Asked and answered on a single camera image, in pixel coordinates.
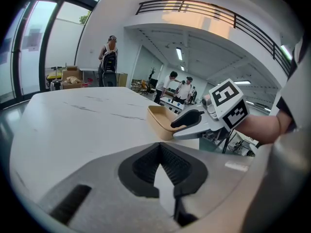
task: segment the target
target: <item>bag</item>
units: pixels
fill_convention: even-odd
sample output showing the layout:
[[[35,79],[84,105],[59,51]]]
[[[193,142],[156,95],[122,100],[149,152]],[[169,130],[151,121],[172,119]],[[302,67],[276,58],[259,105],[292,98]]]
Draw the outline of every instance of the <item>bag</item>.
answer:
[[[196,95],[197,95],[198,93],[195,91],[194,92],[194,94],[193,94],[193,101],[195,101],[195,98],[196,98]]]
[[[117,54],[114,51],[107,53],[102,61],[102,70],[104,72],[117,71]]]

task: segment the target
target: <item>black pants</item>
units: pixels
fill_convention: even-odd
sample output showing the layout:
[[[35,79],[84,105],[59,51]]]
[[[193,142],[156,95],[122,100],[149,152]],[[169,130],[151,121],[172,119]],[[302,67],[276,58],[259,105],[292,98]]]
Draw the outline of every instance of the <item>black pants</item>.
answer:
[[[184,104],[184,103],[185,103],[185,99],[180,99],[180,98],[178,98],[178,97],[174,97],[173,100],[176,101],[177,103],[181,103],[181,104]]]
[[[103,69],[102,69],[102,65],[100,64],[98,67],[98,86],[99,87],[103,87],[104,83],[103,83]]]
[[[160,97],[162,95],[162,91],[156,90],[156,97],[155,97],[155,103],[160,104]]]

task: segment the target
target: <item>marble tabletop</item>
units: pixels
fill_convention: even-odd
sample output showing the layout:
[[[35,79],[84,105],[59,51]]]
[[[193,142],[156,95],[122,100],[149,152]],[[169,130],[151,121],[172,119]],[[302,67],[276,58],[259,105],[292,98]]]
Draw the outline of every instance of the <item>marble tabletop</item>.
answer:
[[[94,87],[33,96],[14,136],[10,178],[34,202],[87,162],[162,141],[146,121],[156,105],[125,87]],[[199,148],[199,140],[172,142]]]

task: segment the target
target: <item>black metal railing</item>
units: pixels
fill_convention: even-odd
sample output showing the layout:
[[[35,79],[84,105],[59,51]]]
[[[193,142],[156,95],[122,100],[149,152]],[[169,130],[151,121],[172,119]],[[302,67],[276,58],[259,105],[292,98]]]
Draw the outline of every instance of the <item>black metal railing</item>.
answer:
[[[288,76],[291,63],[280,47],[262,29],[239,14],[215,4],[195,0],[152,0],[139,4],[136,15],[151,11],[192,12],[213,17],[242,30],[261,44],[282,67]]]

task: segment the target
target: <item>tan tray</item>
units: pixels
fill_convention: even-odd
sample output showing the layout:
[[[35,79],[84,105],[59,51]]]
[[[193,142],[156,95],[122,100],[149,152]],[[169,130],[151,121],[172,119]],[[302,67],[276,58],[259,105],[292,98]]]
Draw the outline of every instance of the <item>tan tray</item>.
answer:
[[[173,139],[173,133],[185,127],[172,128],[171,122],[177,114],[163,106],[148,106],[147,120],[155,130],[156,134],[164,141]]]

